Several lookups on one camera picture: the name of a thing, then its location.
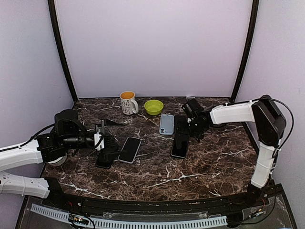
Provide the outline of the light blue phone case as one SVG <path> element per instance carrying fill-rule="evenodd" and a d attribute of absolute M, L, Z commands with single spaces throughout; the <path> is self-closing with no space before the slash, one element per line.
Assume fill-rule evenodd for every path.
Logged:
<path fill-rule="evenodd" d="M 161 115 L 159 133 L 161 135 L 174 134 L 174 116 L 172 114 Z"/>

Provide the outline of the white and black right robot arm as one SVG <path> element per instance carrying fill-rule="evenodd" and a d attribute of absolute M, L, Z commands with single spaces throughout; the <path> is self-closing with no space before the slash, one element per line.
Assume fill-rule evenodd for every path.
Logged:
<path fill-rule="evenodd" d="M 261 200 L 263 189 L 276 167 L 278 153 L 289 138 L 284 135 L 287 122 L 278 103 L 269 95 L 263 95 L 254 100 L 204 109 L 196 99 L 191 99 L 182 106 L 187 117 L 175 122 L 173 148 L 181 150 L 187 147 L 190 137 L 201 141 L 204 133 L 215 125 L 255 123 L 259 153 L 247 193 L 243 197 L 243 203 L 253 207 Z"/>

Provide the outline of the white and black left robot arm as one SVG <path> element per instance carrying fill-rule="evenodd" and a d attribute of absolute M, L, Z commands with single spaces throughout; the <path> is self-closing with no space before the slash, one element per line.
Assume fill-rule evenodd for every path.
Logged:
<path fill-rule="evenodd" d="M 112 135 L 104 131 L 104 121 L 87 130 L 79 121 L 78 112 L 63 110 L 54 117 L 54 123 L 43 128 L 28 141 L 0 150 L 0 192 L 47 198 L 57 208 L 67 204 L 67 197 L 56 178 L 31 178 L 13 175 L 8 169 L 30 164 L 59 166 L 69 150 L 90 149 L 98 155 L 97 167 L 110 168 L 113 160 L 125 150 L 119 150 Z"/>

